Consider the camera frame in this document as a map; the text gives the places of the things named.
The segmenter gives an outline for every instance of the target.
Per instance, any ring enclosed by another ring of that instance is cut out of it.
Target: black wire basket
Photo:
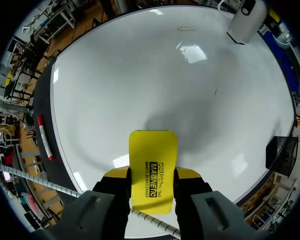
[[[298,153],[298,137],[274,136],[265,150],[265,167],[279,174],[290,176]]]

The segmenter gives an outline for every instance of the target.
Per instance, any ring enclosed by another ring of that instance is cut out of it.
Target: white marker
[[[42,120],[42,116],[39,115],[37,117],[37,119],[38,119],[38,123],[39,123],[40,134],[41,134],[41,138],[42,138],[42,142],[43,142],[43,145],[44,145],[45,152],[48,155],[48,158],[52,161],[55,158],[52,155],[50,147],[48,145],[48,141],[47,141],[47,137],[46,137],[46,133],[45,133],[45,129],[44,129],[44,124],[43,124],[44,122]]]

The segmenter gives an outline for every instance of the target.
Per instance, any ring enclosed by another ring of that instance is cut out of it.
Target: yellow eraser
[[[137,130],[129,137],[132,208],[152,215],[171,212],[178,138],[172,131]]]

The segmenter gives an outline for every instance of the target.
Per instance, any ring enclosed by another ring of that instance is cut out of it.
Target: white table surface
[[[174,131],[177,165],[197,171],[231,201],[260,180],[266,146],[289,134],[293,105],[261,37],[235,44],[228,25],[211,8],[147,9],[101,25],[57,58],[53,128],[79,192],[129,161],[134,130]],[[174,210],[157,217],[178,227]],[[164,235],[133,216],[125,234]]]

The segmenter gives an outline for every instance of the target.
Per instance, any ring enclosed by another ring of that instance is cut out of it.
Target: yellow object
[[[176,167],[179,179],[195,179],[201,178],[200,174],[188,168]]]
[[[273,11],[272,9],[269,10],[269,15],[273,18],[273,20],[275,20],[277,23],[280,22],[280,17],[278,16],[278,14]]]
[[[146,214],[171,212],[178,138],[172,131],[138,130],[129,137],[132,208]]]
[[[7,78],[5,79],[5,83],[4,86],[8,86],[8,84],[10,83],[10,79],[12,79],[12,74],[11,72],[8,73],[8,75],[6,76]]]
[[[10,133],[10,135],[11,135],[12,137],[15,136],[15,127],[14,127],[14,126],[12,126],[12,125],[0,125],[0,133],[9,135],[9,134],[7,133],[7,131]]]
[[[129,166],[123,166],[111,169],[105,173],[104,177],[125,179],[127,177],[128,168]]]

